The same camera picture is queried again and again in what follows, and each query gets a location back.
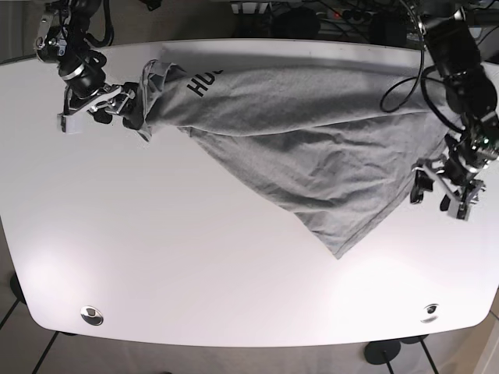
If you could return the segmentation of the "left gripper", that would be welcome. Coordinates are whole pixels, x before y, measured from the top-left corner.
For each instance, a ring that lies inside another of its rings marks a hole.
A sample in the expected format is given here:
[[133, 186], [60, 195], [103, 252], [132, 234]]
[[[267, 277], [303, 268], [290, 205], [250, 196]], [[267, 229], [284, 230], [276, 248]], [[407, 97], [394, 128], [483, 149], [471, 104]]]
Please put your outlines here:
[[469, 219], [469, 204], [484, 184], [476, 176], [490, 163], [498, 160], [498, 115], [492, 111], [483, 118], [462, 116], [464, 132], [458, 139], [447, 134], [448, 148], [439, 157], [420, 158], [413, 166], [415, 179], [410, 203], [419, 204], [425, 192], [432, 192], [437, 183], [445, 193], [440, 211], [456, 220]]

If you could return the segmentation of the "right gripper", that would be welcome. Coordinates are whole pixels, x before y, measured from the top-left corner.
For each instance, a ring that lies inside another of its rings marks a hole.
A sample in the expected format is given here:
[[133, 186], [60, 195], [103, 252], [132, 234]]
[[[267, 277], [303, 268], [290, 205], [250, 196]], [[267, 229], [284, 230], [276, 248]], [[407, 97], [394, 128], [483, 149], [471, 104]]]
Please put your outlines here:
[[95, 119], [122, 116], [125, 128], [143, 126], [143, 106], [135, 83], [110, 84], [104, 72], [107, 58], [87, 40], [88, 17], [43, 15], [34, 42], [38, 60], [57, 65], [66, 85], [57, 127], [66, 135], [80, 134], [79, 113]]

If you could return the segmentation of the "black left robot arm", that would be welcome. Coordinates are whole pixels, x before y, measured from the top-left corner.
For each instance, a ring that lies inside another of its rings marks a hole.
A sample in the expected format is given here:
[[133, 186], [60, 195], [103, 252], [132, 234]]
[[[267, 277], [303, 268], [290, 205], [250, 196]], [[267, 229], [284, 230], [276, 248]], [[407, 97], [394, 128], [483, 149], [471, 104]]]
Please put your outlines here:
[[[416, 176], [410, 200], [421, 203], [425, 192], [438, 184], [445, 192], [441, 210], [465, 221], [486, 188], [477, 175], [498, 159], [498, 95], [459, 1], [420, 1], [416, 14], [434, 62], [422, 72], [423, 99], [451, 133], [444, 137], [446, 154], [436, 159], [421, 158], [414, 164]], [[430, 99], [426, 82], [434, 72], [440, 75], [448, 107], [459, 115], [460, 126], [448, 120]]]

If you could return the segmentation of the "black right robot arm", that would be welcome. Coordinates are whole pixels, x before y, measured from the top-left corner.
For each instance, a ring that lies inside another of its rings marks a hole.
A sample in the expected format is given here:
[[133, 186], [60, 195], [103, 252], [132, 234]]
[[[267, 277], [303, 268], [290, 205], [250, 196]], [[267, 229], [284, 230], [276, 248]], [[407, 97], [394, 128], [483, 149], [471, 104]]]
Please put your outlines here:
[[110, 84], [104, 67], [107, 58], [98, 51], [111, 45], [115, 31], [109, 1], [53, 1], [44, 4], [34, 50], [37, 58], [57, 65], [65, 84], [58, 127], [76, 133], [88, 114], [101, 124], [121, 117], [123, 126], [148, 137], [145, 125], [147, 84], [153, 62], [143, 67], [140, 80]]

